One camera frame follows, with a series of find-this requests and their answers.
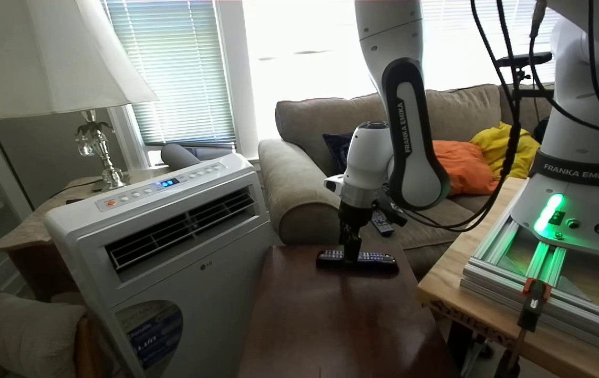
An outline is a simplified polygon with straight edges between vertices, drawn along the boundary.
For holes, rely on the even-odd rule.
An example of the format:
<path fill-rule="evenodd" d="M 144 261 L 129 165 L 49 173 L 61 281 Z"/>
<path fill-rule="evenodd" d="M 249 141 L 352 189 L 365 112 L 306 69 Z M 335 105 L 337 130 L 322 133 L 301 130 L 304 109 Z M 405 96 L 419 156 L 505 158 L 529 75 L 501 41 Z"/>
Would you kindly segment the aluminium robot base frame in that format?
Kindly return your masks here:
<path fill-rule="evenodd" d="M 599 257 L 539 241 L 505 216 L 460 286 L 509 310 L 521 331 L 552 328 L 599 349 Z"/>

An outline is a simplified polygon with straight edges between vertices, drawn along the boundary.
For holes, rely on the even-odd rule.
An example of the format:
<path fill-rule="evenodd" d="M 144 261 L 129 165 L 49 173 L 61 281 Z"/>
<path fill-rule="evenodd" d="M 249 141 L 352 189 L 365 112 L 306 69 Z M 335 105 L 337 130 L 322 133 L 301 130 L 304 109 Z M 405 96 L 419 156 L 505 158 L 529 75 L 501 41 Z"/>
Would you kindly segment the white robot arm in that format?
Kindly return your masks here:
<path fill-rule="evenodd" d="M 556 10 L 556 91 L 533 178 L 511 218 L 537 240 L 599 257 L 599 0 L 537 0 Z M 380 197 L 427 210 L 449 195 L 422 85 L 420 0 L 356 0 L 360 44 L 388 121 L 356 129 L 340 195 L 340 241 L 360 251 L 360 230 Z"/>

